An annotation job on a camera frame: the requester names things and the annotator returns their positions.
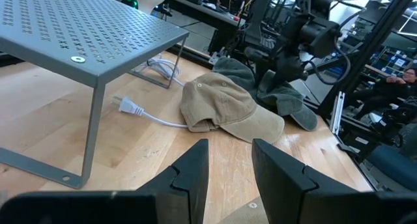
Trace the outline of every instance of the perforated metal shelf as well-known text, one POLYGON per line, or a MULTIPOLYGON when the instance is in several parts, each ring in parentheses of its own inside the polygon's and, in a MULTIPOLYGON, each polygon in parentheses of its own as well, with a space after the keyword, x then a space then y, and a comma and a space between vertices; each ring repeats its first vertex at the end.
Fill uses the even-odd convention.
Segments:
POLYGON ((0 0, 1 51, 91 87, 187 36, 115 0, 0 0))

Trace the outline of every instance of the gray metal shelf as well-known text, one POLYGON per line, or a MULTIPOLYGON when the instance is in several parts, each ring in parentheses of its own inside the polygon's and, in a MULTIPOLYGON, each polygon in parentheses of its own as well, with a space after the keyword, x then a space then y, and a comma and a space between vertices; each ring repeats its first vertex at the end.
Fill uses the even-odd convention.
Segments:
POLYGON ((1 51, 94 88, 81 176, 5 148, 0 163, 83 187, 106 83, 187 37, 188 31, 116 0, 0 0, 1 51))

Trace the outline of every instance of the white cable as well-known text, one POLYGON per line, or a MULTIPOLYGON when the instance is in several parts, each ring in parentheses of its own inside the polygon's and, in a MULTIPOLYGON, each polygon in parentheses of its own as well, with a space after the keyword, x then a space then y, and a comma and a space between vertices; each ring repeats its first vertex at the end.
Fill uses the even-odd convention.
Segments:
POLYGON ((120 99, 118 97, 114 97, 114 99, 121 101, 119 106, 119 111, 124 113, 130 113, 135 114, 139 116, 145 115, 146 117, 159 122, 160 124, 164 124, 166 126, 172 126, 172 127, 178 127, 178 128, 187 128, 187 125, 181 125, 181 124, 174 124, 170 122, 166 122, 164 120, 158 119, 148 113, 145 112, 145 110, 142 107, 139 107, 137 104, 135 104, 129 97, 124 97, 123 99, 120 99))
POLYGON ((175 63, 170 60, 163 59, 162 54, 159 54, 159 59, 151 58, 147 62, 139 65, 139 69, 135 71, 142 72, 146 68, 154 70, 155 72, 159 73, 162 77, 168 80, 170 80, 172 76, 172 80, 177 82, 180 86, 184 86, 184 84, 176 78, 180 74, 180 68, 177 67, 177 69, 174 72, 175 63))

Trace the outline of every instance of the person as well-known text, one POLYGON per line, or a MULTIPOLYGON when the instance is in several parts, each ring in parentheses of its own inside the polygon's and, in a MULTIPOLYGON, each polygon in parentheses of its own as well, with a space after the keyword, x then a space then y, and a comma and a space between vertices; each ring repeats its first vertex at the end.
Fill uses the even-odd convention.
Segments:
POLYGON ((390 76, 376 82, 372 89, 356 91, 348 96, 345 107, 352 106, 357 100, 364 103, 355 119, 360 120, 364 115, 378 107, 384 107, 397 101, 397 98, 408 98, 414 94, 417 87, 417 68, 405 70, 403 77, 390 76))

